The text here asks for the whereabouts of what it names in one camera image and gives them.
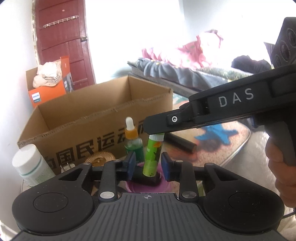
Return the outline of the person's right hand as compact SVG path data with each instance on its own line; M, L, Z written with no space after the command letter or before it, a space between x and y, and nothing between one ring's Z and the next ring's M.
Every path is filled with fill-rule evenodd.
M288 166L283 161L283 153L269 138L265 148L266 156L269 159L268 167L274 174L275 187L280 192L280 197L287 207L295 208L295 166Z

